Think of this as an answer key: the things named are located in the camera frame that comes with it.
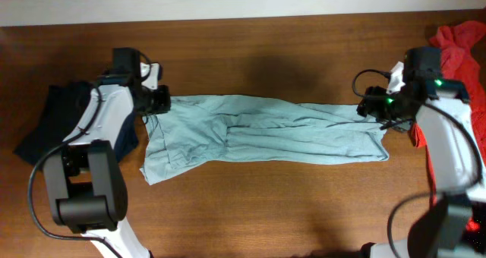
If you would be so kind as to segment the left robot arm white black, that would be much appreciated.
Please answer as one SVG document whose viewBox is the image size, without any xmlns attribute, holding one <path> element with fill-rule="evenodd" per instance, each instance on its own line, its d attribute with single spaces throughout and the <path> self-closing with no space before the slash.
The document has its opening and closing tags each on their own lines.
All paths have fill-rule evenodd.
<svg viewBox="0 0 486 258">
<path fill-rule="evenodd" d="M 104 257 L 151 257 L 126 215 L 128 190 L 118 165 L 138 115 L 170 110 L 169 89 L 159 84 L 163 68 L 133 48 L 115 48 L 111 68 L 98 76 L 90 101 L 73 131 L 36 163 L 46 183 L 53 221 L 70 235 L 47 231 L 63 241 L 89 241 Z"/>
</svg>

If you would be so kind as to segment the light blue t-shirt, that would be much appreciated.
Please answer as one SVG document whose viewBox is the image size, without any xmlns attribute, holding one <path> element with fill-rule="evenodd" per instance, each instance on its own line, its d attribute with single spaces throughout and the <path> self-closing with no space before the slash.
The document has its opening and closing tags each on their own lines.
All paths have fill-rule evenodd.
<svg viewBox="0 0 486 258">
<path fill-rule="evenodd" d="M 173 96 L 152 115 L 140 169 L 156 184 L 210 161 L 315 165 L 382 162 L 386 133 L 356 105 L 292 103 L 243 95 Z"/>
</svg>

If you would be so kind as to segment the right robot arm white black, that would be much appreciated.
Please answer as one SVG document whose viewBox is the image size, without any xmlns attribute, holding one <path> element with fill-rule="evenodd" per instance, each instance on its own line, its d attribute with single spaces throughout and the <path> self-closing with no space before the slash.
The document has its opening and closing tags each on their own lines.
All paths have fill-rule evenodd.
<svg viewBox="0 0 486 258">
<path fill-rule="evenodd" d="M 384 129 L 407 131 L 418 125 L 427 142 L 435 189 L 394 206 L 387 220 L 387 242 L 363 248 L 365 257 L 483 257 L 485 255 L 485 165 L 472 126 L 471 98 L 465 84 L 441 71 L 441 50 L 418 47 L 390 72 L 388 86 L 368 87 L 357 113 L 372 116 Z M 436 202 L 410 228 L 393 239 L 398 210 L 422 197 Z"/>
</svg>

